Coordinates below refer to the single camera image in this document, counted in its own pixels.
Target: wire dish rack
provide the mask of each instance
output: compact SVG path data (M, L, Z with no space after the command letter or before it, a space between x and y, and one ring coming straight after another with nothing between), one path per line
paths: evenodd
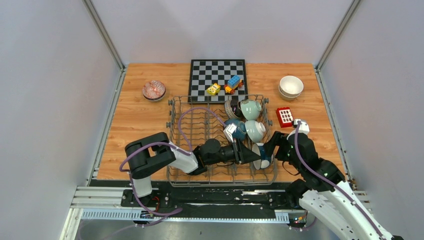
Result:
M184 140L178 129L178 120L185 111L194 107L205 107L212 110L223 121L228 119L224 110L224 102L216 104L206 101L204 104L192 104L188 101L190 96L175 96L168 101L171 110L169 111L170 122L166 126L170 128L169 140L184 150L189 150L189 145ZM266 103L268 99L263 95L249 94L246 98L258 101L262 106L257 121L262 122L266 132L262 139L262 143L267 142L272 133L270 126L273 122L268 119ZM181 120L181 129L190 140L192 148L203 145L208 139L216 139L221 146L229 144L223 131L222 124L210 112L204 109L195 109L187 113ZM252 149L253 143L246 137L244 144ZM275 181L278 174L277 163L274 160L272 164L265 168L257 170L253 163L249 164L226 164L218 163L207 166L207 171L197 176L191 176L178 168L168 166L166 169L166 177L170 184L174 187L212 187L212 186L245 186L245 185L269 185Z

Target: wooden tabletop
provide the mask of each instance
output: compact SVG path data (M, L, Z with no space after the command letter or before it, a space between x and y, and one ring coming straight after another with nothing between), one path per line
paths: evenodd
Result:
M332 161L344 173L343 165L327 116L312 64L248 63L246 64L249 94L262 94L269 98L268 118L274 125L271 133L289 133L293 128L280 128L277 108L290 107L295 118L305 119L310 127L308 137L313 140L321 158ZM128 174L119 172L126 158L124 147L135 140L170 130L168 99L186 96L189 88L190 63L132 63L128 66L122 90L112 120L102 160L97 174L99 180L125 180ZM278 84L287 75L300 78L304 84L302 94L294 101L280 98ZM142 94L144 84L159 80L166 86L166 95L159 102L147 101ZM285 164L291 173L296 170ZM166 181L166 168L152 175L152 180ZM287 173L278 162L277 182L292 182L298 176Z

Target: ceramic bowl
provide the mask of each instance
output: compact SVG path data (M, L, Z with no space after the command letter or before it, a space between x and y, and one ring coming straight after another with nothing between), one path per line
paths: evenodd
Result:
M274 160L274 155L271 155L271 156L265 155L265 149L264 149L263 143L260 143L260 142L255 143L252 146L252 151L255 154L260 156L259 160L256 160L256 161L253 162L253 166L257 170L265 169L265 168L269 167Z
M246 138L246 126L245 123L239 119L228 119L225 121L226 125L235 124L237 129L232 133L232 137L239 140L244 140Z
M279 96L287 102L291 102L291 101L295 100L300 95L300 93L299 93L299 95L297 95L297 96L286 96L286 95L284 95L284 93L281 92L280 89L278 89L278 91L279 91Z
M240 101L240 109L246 120L256 120L261 114L262 106L259 102L254 100L242 100Z
M161 81L148 81L143 86L143 96L152 102L161 100L165 96L166 88Z
M240 119L243 117L243 113L237 99L228 99L225 101L224 109L229 119Z
M298 77L285 76L279 81L278 88L283 95L296 98L304 90L304 83Z
M265 135L265 126L262 122L250 120L245 123L247 136L254 143L259 143Z

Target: wire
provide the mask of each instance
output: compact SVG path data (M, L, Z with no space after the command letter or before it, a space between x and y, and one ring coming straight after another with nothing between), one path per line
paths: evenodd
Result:
M292 176L297 176L297 175L299 175L300 174L300 172L297 172L296 174L293 174L293 173L291 173L291 172L289 172L289 170L287 170L285 167L284 167L284 163L285 163L285 161L283 161L282 162L282 168L288 173L288 174L290 174L290 175L292 175Z
M83 240L83 238L81 237L81 231L83 230L83 228L84 228L85 226L87 226L87 225L89 224L89 222L88 222L88 223L86 223L86 224L82 224L82 223L83 223L83 222L81 222L81 223L80 223L80 226L78 227L77 234L76 234L76 236L77 236L77 239L78 239L78 240ZM114 231L114 232L112 232L111 234L109 234L109 235L107 235L107 236L103 237L101 240L106 240L106 239L108 239L108 238L112 237L113 235L116 235L116 234L118 234L118 233L120 233L120 232L122 232L122 231L125 231L125 230L130 229L130 228L134 228L134 227L136 227L136 225L134 225L134 224L131 224L131 225L129 225L129 226L125 226L125 227L123 227L123 228L121 228L121 229L119 229L119 230L117 230L117 231Z
M121 172L127 172L128 174L129 174L129 182L131 183L131 188L132 188L132 192L133 192L133 194L134 194L134 196L135 196L135 200L137 201L137 203L142 207L142 208L144 208L144 210L146 210L147 212L149 212L149 213L151 213L151 214L153 214L153 215L157 215L157 216L163 216L161 219L159 219L159 220L157 220L157 221L155 221L155 222L152 222L152 223L148 223L148 224L142 224L141 226L142 227L147 227L147 226L153 226L153 225L156 225L156 224L159 224L160 222L162 222L164 219L166 219L167 217L169 217L169 216L171 216L171 215L174 215L174 214L177 214L177 213L180 213L183 209L182 208L177 208L177 209L175 209L174 211L172 211L172 212L168 212L168 213L160 213L160 212L157 212L157 211L152 211L152 210L150 210L150 209L148 209L146 206L144 206L143 205L143 203L140 201L140 199L138 198L138 194L137 194L137 191L136 191L136 188L134 187L134 181L133 181L133 176L131 175L131 172L130 172L130 170L129 169L123 169L123 167L124 167L124 165L131 159L131 158L133 158L135 155L137 155L138 153L140 153L141 151L144 151L144 150L146 150L146 149L148 149L148 148L150 148L150 147L153 147L153 146L162 146L162 145L165 145L165 146L168 146L168 147L171 147L171 148L173 148L173 149L177 149L177 151L179 151L179 152L181 152L181 153L183 153L183 154L185 154L185 155L191 155L191 153L189 153L189 152L187 152L187 151L184 151L184 150L182 150L182 149L179 149L179 148L177 148L176 146L174 146L174 145L172 145L172 144L169 144L169 143L167 143L167 142L153 142L153 143L150 143L150 144L147 144L147 145L145 145L145 146L143 146L143 147L141 147L141 148L139 148L139 149L137 149L136 151L134 151L132 154L130 154L121 164L120 164L120 166L119 166L119 171L121 171Z
M225 123L224 123L224 121L214 112L214 111L212 111L212 110L210 110L209 108L206 108L206 107L202 107L202 106L199 106L199 107L193 107L193 108L191 108L191 109L189 109L189 110L187 110L187 111L185 111L185 112L183 112L182 114L181 114L181 116L179 117L179 119L178 119L178 130L179 130L179 132L181 133L181 135L182 135L182 137L184 138L184 140L187 142L187 144L188 144L188 149L190 150L190 152L193 152L193 147L192 147L192 143L189 141L189 139L186 137L186 134L184 134L184 132L183 132L183 130L181 129L181 120L183 119L183 117L187 114L187 113L189 113L189 112L191 112L191 111L193 111L193 110L197 110L197 109L203 109L203 110L206 110L206 111L208 111L208 112L210 112L212 115L214 115L215 116L215 118L216 119L218 119L218 121L225 127L225 126L227 126Z
M369 224L371 224L372 228L374 228L374 230L377 232L377 234L382 238L382 239L386 239L383 236L383 233L380 231L380 229L376 226L376 224L373 222L373 220L370 218L370 216L368 216L368 214L365 212L365 210L363 210L357 202L354 201L354 199L347 193L345 192L341 187L337 186L336 184L334 184L332 181L328 180L327 178L321 176L319 173L317 173L316 171L314 171L310 166L308 166L308 164L305 162L305 160L302 158L302 155L299 151L299 144L298 144L298 135L299 135L299 128L302 124L302 121L297 121L297 127L296 127L296 132L294 133L294 149L296 150L296 154L297 157L299 158L300 162L302 163L302 165L308 170L310 171L313 175L317 176L319 179L323 180L324 182L328 183L329 185L331 185L333 188L337 189L338 191L340 191L349 201L351 204L353 204L361 213L362 215L366 218L366 220L369 222Z
M159 209L159 205L161 204L161 201L159 200L159 197L155 196L154 198L152 198L153 200L157 200L157 205L156 205L156 210L154 210L155 212L158 211Z
M229 164L225 164L225 165L219 165L218 163L216 164L218 167L228 167L228 166L231 166L231 165L234 165L234 161L231 161L231 163L229 163Z

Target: patterned bowl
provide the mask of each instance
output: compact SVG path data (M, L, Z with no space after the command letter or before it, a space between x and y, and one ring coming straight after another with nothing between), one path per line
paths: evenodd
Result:
M152 102L161 100L165 96L166 88L161 81L149 81L143 86L143 96Z

